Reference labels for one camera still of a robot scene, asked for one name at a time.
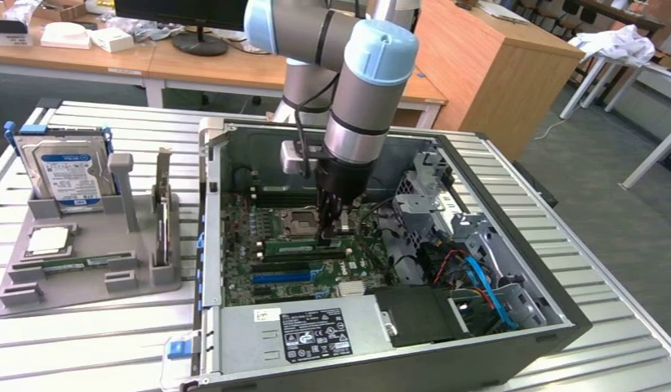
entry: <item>white table leg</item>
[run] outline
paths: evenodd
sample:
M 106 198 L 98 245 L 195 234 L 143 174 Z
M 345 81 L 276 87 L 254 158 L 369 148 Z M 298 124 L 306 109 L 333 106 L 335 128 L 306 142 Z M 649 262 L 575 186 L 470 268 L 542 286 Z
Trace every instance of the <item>white table leg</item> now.
M 151 108 L 163 108 L 163 88 L 166 83 L 162 79 L 144 79 L 147 89 L 147 106 Z
M 657 146 L 655 151 L 650 153 L 649 158 L 645 159 L 639 167 L 637 167 L 637 170 L 633 171 L 629 178 L 621 184 L 621 186 L 625 189 L 630 189 L 635 185 L 637 181 L 641 180 L 641 177 L 643 177 L 645 173 L 650 170 L 653 165 L 655 165 L 658 161 L 665 158 L 665 156 L 670 153 L 670 151 L 671 151 L 671 133 L 667 136 L 667 138 L 662 141 L 662 143 Z
M 579 84 L 578 91 L 575 92 L 574 96 L 571 97 L 570 102 L 566 105 L 566 108 L 562 111 L 562 114 L 559 117 L 565 120 L 567 117 L 571 115 L 574 112 L 575 105 L 579 102 L 579 99 L 583 97 L 585 92 L 587 91 L 587 88 L 593 84 L 593 81 L 595 80 L 597 76 L 599 75 L 599 72 L 602 71 L 602 68 L 605 66 L 605 63 L 607 62 L 607 58 L 605 56 L 599 56 L 597 58 L 595 64 L 593 65 L 593 70 L 587 74 L 587 76 L 583 79 L 583 82 Z
M 419 122 L 415 125 L 417 128 L 425 128 L 425 129 L 433 128 L 442 107 L 443 106 L 439 104 L 430 104 L 425 107 L 423 112 L 421 112 Z
M 605 87 L 605 84 L 607 84 L 607 82 L 615 76 L 617 67 L 619 67 L 619 65 L 617 63 L 611 63 L 609 65 L 607 73 L 605 74 L 605 76 L 602 76 L 599 78 L 599 82 L 597 82 L 597 86 L 595 86 L 595 88 L 593 88 L 590 95 L 587 96 L 587 98 L 583 99 L 583 101 L 579 104 L 583 109 L 587 109 L 587 106 L 593 105 L 593 101 L 597 98 L 597 94 L 599 94 L 599 91 Z
M 634 84 L 634 82 L 639 78 L 639 75 L 643 72 L 643 69 L 645 69 L 645 66 L 637 68 L 633 71 L 631 76 L 625 81 L 623 86 L 621 87 L 619 91 L 615 94 L 615 97 L 611 99 L 611 102 L 609 103 L 607 107 L 605 108 L 605 112 L 611 112 L 611 109 L 615 107 L 617 102 L 619 101 L 621 96 L 623 96 L 625 91 L 629 90 L 629 87 L 631 87 L 631 85 Z

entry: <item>white paper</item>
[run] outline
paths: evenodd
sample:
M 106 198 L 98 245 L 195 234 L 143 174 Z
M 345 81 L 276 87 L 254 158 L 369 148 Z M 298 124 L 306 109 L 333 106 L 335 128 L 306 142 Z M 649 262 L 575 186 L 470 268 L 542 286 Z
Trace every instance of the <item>white paper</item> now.
M 263 321 L 278 321 L 280 319 L 280 308 L 254 309 L 252 321 L 260 323 Z
M 599 54 L 637 67 L 647 64 L 655 55 L 653 41 L 639 35 L 634 24 L 601 33 L 579 33 L 569 43 L 585 52 L 585 57 Z

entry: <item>blue hard drive label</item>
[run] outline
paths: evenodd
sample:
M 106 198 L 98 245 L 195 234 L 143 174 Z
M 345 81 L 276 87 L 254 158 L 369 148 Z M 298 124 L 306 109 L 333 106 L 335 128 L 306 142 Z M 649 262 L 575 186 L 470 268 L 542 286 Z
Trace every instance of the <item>blue hard drive label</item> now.
M 66 206 L 100 202 L 100 189 L 90 154 L 48 154 L 40 157 L 52 197 Z

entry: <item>red cable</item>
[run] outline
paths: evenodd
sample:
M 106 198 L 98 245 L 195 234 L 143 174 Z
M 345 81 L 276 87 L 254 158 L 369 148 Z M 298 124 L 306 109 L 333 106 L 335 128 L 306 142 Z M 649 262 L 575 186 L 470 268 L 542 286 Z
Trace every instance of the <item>red cable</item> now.
M 490 308 L 494 310 L 497 307 L 493 305 L 489 294 L 486 294 L 486 292 L 479 288 L 477 288 L 477 291 L 481 293 L 481 296 L 485 298 L 486 302 L 489 302 Z
M 437 277 L 435 277 L 435 280 L 433 281 L 433 284 L 435 284 L 441 280 L 441 275 L 443 274 L 445 266 L 447 265 L 449 257 L 453 256 L 457 252 L 466 253 L 465 251 L 461 251 L 458 249 L 453 249 L 451 251 L 449 251 L 449 253 L 447 253 L 446 257 L 445 257 L 443 265 L 441 265 L 441 270 L 437 272 Z

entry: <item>white box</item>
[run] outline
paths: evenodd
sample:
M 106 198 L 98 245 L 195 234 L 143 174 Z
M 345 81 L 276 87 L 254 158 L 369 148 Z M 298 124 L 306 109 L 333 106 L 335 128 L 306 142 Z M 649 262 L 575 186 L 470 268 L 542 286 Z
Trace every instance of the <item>white box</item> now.
M 104 51 L 111 53 L 124 51 L 135 46 L 132 35 L 122 31 L 118 27 L 90 31 L 88 35 L 94 43 L 100 46 Z
M 92 42 L 84 26 L 68 22 L 55 22 L 44 27 L 40 45 L 43 47 L 91 49 Z
M 30 47 L 28 26 L 19 20 L 0 20 L 0 47 Z

